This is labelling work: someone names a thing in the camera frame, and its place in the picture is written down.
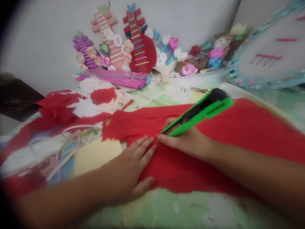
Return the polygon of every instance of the blue foam decoration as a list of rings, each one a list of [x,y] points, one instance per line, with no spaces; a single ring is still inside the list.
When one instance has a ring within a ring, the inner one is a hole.
[[[136,11],[136,4],[133,3],[132,5],[127,5],[127,9],[129,13],[134,13]]]

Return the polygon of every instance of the blue paper flower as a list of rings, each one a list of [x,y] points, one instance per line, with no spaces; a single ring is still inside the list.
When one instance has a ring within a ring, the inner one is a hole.
[[[213,70],[219,69],[222,66],[222,60],[219,57],[209,59],[207,68],[213,68]]]

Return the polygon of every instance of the pink paper flower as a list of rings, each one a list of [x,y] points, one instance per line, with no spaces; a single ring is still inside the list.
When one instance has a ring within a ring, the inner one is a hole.
[[[213,49],[210,53],[209,53],[209,59],[213,59],[213,58],[220,58],[222,59],[223,56],[225,55],[226,50],[225,49]]]
[[[131,40],[127,40],[124,43],[125,52],[131,53],[134,50],[134,45]]]
[[[172,49],[175,50],[178,48],[178,43],[179,43],[179,39],[178,38],[170,38],[169,42],[168,42],[168,46]]]
[[[126,53],[124,54],[124,61],[125,61],[126,64],[130,64],[130,63],[131,63],[131,61],[132,61],[132,56],[131,56],[130,53],[126,52]]]
[[[110,59],[107,56],[102,56],[101,57],[101,62],[102,62],[102,65],[105,66],[105,67],[110,66]]]
[[[185,76],[191,76],[196,74],[197,71],[198,69],[194,65],[188,64],[182,68],[181,73]]]

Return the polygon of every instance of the table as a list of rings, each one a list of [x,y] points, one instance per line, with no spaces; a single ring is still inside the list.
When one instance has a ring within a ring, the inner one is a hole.
[[[212,88],[219,86],[222,82],[226,82],[226,79],[220,78],[201,86]],[[289,116],[305,123],[302,120],[305,117],[301,117],[302,115],[295,113],[294,110],[290,111],[291,102],[286,105],[279,102],[280,98],[284,96],[283,93],[287,92],[277,92],[274,95],[276,105],[288,112]],[[184,89],[178,80],[166,84],[152,81],[142,89],[130,92],[130,94],[135,102],[125,111],[134,111],[141,107],[195,103],[203,96],[201,93]],[[261,98],[266,97],[264,93],[258,93],[258,95]],[[296,100],[294,106],[304,103],[304,96],[298,95],[295,98],[292,95],[291,98]],[[23,125],[13,132],[17,133]],[[99,133],[100,130],[95,129],[87,132],[86,135],[89,138]],[[73,176],[73,169],[68,170],[66,174],[67,178],[71,176]],[[104,208],[86,219],[84,226],[90,228],[291,228],[288,221],[258,201],[211,192],[194,191],[175,194],[166,189],[149,191],[143,197],[126,205]]]

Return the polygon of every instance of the paper scrap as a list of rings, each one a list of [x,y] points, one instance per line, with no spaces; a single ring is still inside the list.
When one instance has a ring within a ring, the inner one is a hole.
[[[99,138],[91,142],[79,149],[75,155],[74,177],[101,167],[121,152],[122,147],[119,141],[102,142],[102,138]]]
[[[180,211],[179,204],[177,204],[176,202],[173,202],[173,209],[174,209],[175,213],[178,215],[178,213]]]

